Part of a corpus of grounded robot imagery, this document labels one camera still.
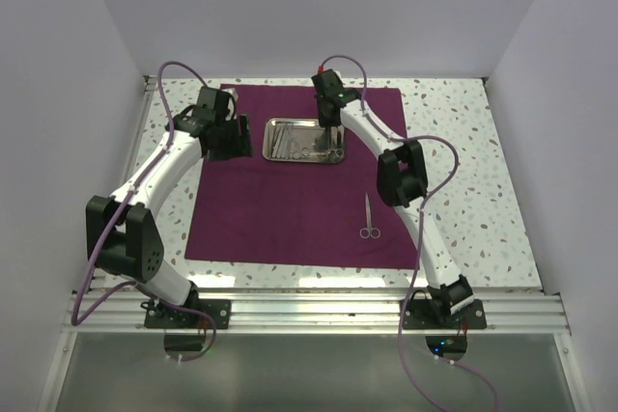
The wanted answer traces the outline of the steel instrument tray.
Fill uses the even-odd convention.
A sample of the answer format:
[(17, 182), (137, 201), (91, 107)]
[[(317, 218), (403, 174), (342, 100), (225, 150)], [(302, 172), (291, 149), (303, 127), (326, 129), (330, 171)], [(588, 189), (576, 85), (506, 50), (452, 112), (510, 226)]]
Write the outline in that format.
[(274, 162), (337, 164), (346, 157), (345, 129), (316, 119), (272, 118), (265, 126), (263, 158)]

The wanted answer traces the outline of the purple cloth wrap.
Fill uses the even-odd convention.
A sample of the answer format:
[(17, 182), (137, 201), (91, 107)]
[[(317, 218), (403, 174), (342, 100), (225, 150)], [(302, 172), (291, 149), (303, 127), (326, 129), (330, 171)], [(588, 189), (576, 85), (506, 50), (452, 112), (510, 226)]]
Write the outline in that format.
[[(207, 161), (201, 171), (185, 256), (190, 261), (411, 269), (416, 248), (377, 191), (377, 160), (350, 131), (337, 164), (263, 158), (272, 118), (314, 118), (310, 87), (240, 85), (238, 109), (250, 122), (252, 157)], [(362, 239), (369, 195), (379, 239)]]

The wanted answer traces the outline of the small steel scissors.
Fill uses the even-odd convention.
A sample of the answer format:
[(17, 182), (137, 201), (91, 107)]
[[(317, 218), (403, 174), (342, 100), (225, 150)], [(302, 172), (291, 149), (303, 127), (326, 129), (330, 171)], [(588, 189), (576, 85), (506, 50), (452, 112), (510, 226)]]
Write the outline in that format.
[(359, 236), (362, 239), (379, 239), (381, 236), (381, 231), (373, 225), (371, 202), (368, 194), (365, 194), (364, 210), (366, 224), (359, 230)]

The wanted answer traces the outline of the steel tweezers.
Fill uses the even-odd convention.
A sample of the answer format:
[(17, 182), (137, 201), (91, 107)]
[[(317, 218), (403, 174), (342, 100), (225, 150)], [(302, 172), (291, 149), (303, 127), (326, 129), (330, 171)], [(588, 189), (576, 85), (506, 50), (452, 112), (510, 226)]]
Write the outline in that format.
[(288, 159), (288, 139), (285, 135), (285, 125), (277, 124), (272, 132), (268, 158), (274, 160)]

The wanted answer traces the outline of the steel forceps with rings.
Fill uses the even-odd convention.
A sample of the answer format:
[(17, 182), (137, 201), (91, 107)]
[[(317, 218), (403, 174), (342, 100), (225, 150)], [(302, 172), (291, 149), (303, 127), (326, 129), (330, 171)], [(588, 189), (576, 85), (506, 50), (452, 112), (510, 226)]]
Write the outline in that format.
[(314, 138), (311, 153), (320, 162), (341, 161), (345, 157), (344, 135), (336, 127), (321, 130)]

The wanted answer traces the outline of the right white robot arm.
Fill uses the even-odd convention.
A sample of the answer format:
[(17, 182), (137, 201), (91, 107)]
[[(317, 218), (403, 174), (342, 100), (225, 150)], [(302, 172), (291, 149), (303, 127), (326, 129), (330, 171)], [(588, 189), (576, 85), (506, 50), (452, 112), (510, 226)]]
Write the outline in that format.
[(322, 127), (342, 126), (353, 133), (377, 159), (377, 190), (382, 202), (394, 208), (415, 243), (416, 264), (421, 266), (430, 295), (429, 311), (435, 324), (452, 327), (474, 301), (467, 279), (448, 251), (425, 207), (443, 185), (429, 186), (421, 143), (436, 136), (404, 139), (388, 127), (355, 89), (347, 89), (332, 69), (319, 68), (312, 77)]

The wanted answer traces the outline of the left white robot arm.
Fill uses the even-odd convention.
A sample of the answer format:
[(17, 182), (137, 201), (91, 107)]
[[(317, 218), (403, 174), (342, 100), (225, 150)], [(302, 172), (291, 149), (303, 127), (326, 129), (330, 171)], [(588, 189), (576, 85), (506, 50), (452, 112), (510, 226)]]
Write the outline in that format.
[(198, 161), (252, 155), (248, 116), (238, 112), (237, 103), (234, 89), (202, 87), (197, 101), (164, 126), (158, 145), (126, 183), (106, 197), (93, 197), (86, 206), (94, 267), (168, 302), (166, 315), (182, 328), (198, 321), (201, 305), (189, 296), (193, 284), (165, 261), (155, 219)]

